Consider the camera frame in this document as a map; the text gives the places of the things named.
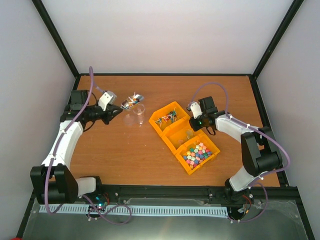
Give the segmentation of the silver metal scoop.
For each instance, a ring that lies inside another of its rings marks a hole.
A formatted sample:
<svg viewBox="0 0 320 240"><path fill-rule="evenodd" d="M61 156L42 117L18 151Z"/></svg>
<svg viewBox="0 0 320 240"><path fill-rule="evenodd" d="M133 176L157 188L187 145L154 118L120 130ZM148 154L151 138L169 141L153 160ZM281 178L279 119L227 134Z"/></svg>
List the silver metal scoop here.
<svg viewBox="0 0 320 240"><path fill-rule="evenodd" d="M136 105L140 104L144 99L145 97L143 95L134 93L133 95L128 96L126 100L124 100L121 103L121 108L123 110L129 111L133 109Z"/></svg>

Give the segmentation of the yellow three-compartment bin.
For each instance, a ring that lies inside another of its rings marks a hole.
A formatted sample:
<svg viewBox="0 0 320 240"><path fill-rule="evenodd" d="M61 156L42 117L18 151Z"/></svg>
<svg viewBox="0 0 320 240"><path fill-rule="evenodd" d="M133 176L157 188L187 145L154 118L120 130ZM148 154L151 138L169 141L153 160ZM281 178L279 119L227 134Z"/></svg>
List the yellow three-compartment bin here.
<svg viewBox="0 0 320 240"><path fill-rule="evenodd" d="M173 111L174 108L177 113L176 122L165 123L163 121L161 126L155 123L158 118L167 115L170 111ZM215 159L221 151L207 136L207 134L204 133L203 130L192 130L189 124L189 119L190 116L187 114L187 112L176 101L173 101L168 105L154 111L148 122L151 124L163 142L167 145L171 153L174 155L174 157L176 157L187 174L191 175L203 167L205 163ZM200 142L204 143L212 151L212 156L210 156L195 169L191 169L183 160L182 154L187 151L187 149L197 145Z"/></svg>

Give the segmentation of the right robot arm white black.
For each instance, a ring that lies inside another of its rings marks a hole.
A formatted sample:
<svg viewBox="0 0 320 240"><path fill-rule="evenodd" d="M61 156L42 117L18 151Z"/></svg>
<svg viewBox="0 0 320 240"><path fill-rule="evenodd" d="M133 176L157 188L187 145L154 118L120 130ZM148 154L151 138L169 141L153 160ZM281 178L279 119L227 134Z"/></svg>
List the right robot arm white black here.
<svg viewBox="0 0 320 240"><path fill-rule="evenodd" d="M234 118L227 111L219 111L211 96L191 102L189 124L194 131L203 128L227 134L241 144L242 167L224 184L225 199L234 203L253 184L279 168L282 163L280 147L276 145L269 127L258 128Z"/></svg>

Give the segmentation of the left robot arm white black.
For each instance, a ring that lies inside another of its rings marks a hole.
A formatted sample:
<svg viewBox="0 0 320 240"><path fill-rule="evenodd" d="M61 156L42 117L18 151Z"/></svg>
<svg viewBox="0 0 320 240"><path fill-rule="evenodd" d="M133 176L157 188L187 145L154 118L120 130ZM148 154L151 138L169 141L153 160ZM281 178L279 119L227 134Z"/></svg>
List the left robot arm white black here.
<svg viewBox="0 0 320 240"><path fill-rule="evenodd" d="M79 138L87 131L87 123L102 121L107 125L123 110L114 105L117 96L113 92L104 92L92 105L88 101L89 93L88 90L71 92L49 154L41 165L30 171L33 190L40 204L72 204L84 194L95 202L103 198L100 178L85 176L76 179L70 171L71 160Z"/></svg>

